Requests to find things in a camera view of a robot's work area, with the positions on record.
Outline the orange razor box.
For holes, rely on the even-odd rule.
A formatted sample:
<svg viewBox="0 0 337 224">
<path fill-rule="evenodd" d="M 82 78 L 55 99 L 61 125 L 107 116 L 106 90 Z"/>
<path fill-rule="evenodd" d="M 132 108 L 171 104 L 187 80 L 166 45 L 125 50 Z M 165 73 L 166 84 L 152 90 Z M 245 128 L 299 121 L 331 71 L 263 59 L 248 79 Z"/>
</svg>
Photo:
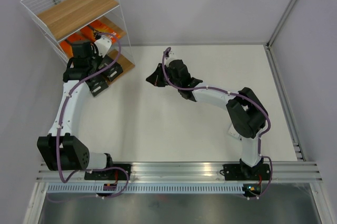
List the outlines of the orange razor box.
<svg viewBox="0 0 337 224">
<path fill-rule="evenodd" d="M 80 29 L 80 33 L 92 42 L 99 39 L 101 37 L 101 33 L 112 33 L 118 39 L 121 39 L 126 34 L 124 30 L 107 18 L 102 18 L 102 21 L 95 20 L 91 22 Z"/>
<path fill-rule="evenodd" d="M 71 40 L 68 38 L 60 42 L 60 47 L 69 59 L 73 57 L 72 44 L 76 43 L 77 41 L 78 40 Z"/>
</svg>

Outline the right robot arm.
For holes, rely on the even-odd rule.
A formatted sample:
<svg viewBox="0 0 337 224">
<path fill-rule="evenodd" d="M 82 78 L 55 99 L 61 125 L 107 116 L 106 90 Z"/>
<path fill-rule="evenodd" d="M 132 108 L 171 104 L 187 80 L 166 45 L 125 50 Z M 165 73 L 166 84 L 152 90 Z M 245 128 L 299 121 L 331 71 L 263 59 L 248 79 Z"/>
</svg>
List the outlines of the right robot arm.
<svg viewBox="0 0 337 224">
<path fill-rule="evenodd" d="M 158 64 L 146 81 L 156 87 L 172 86 L 186 100 L 204 102 L 226 110 L 232 129 L 242 141 L 241 175 L 253 179 L 259 174 L 263 164 L 261 136 L 269 131 L 271 122 L 266 109 L 250 88 L 230 92 L 206 85 L 190 75 L 182 60 Z"/>
</svg>

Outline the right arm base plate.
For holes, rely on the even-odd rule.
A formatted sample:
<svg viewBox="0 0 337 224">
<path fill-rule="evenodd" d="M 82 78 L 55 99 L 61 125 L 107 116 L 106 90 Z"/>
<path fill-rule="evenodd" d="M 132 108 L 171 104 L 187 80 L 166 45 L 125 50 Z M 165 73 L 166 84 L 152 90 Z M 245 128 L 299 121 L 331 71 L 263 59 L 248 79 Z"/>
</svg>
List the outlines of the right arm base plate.
<svg viewBox="0 0 337 224">
<path fill-rule="evenodd" d="M 238 163 L 224 164 L 221 170 L 225 181 L 268 181 L 271 177 L 271 170 L 268 164 L 262 164 L 254 171 L 250 167 L 242 169 Z"/>
</svg>

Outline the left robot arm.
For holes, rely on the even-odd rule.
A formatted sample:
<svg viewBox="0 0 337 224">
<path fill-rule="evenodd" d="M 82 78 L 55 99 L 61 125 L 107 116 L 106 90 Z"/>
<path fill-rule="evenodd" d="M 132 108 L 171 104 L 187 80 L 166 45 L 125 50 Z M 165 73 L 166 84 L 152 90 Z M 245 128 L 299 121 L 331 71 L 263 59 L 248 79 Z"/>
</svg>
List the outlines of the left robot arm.
<svg viewBox="0 0 337 224">
<path fill-rule="evenodd" d="M 115 167 L 107 153 L 94 153 L 79 140 L 79 126 L 84 102 L 108 88 L 97 72 L 112 42 L 103 37 L 91 43 L 72 44 L 73 57 L 63 74 L 63 96 L 55 121 L 46 136 L 39 137 L 37 147 L 51 171 L 96 169 L 104 180 L 114 176 Z"/>
</svg>

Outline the white Gillette razor pack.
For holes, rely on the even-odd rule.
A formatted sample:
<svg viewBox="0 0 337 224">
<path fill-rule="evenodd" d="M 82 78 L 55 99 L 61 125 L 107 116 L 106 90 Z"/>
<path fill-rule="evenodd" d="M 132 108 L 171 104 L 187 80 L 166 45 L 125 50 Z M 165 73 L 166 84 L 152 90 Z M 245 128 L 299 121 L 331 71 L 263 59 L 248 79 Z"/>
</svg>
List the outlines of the white Gillette razor pack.
<svg viewBox="0 0 337 224">
<path fill-rule="evenodd" d="M 239 141 L 242 140 L 241 135 L 236 131 L 233 124 L 231 124 L 231 126 L 229 127 L 228 134 Z"/>
</svg>

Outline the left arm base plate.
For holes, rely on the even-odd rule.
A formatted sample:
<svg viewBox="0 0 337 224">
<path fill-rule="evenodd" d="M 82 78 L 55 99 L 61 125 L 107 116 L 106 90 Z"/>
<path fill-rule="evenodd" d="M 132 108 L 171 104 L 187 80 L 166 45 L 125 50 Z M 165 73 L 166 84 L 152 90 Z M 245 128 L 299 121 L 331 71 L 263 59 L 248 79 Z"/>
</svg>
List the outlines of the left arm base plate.
<svg viewBox="0 0 337 224">
<path fill-rule="evenodd" d="M 127 176 L 131 175 L 132 165 L 130 163 L 115 163 L 114 167 L 123 169 L 113 169 L 108 171 L 93 171 L 92 173 L 85 173 L 84 180 L 86 181 L 126 181 Z"/>
</svg>

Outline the black green razor box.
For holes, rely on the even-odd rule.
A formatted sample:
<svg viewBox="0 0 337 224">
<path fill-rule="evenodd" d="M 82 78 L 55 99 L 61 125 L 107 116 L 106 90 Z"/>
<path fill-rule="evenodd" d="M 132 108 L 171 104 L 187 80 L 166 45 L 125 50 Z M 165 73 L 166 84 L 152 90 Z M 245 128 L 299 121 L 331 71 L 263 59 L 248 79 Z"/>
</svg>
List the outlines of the black green razor box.
<svg viewBox="0 0 337 224">
<path fill-rule="evenodd" d="M 103 60 L 99 66 L 99 70 L 107 67 L 110 63 L 112 63 L 114 60 L 109 57 L 108 55 L 105 55 L 103 57 Z M 115 62 L 111 67 L 109 67 L 107 70 L 105 70 L 102 75 L 106 77 L 110 82 L 113 82 L 117 77 L 119 77 L 123 73 L 123 68 L 121 65 L 117 62 Z"/>
<path fill-rule="evenodd" d="M 101 92 L 108 88 L 106 79 L 101 75 L 97 75 L 87 80 L 86 84 L 88 85 L 90 93 L 93 97 L 98 96 Z"/>
</svg>

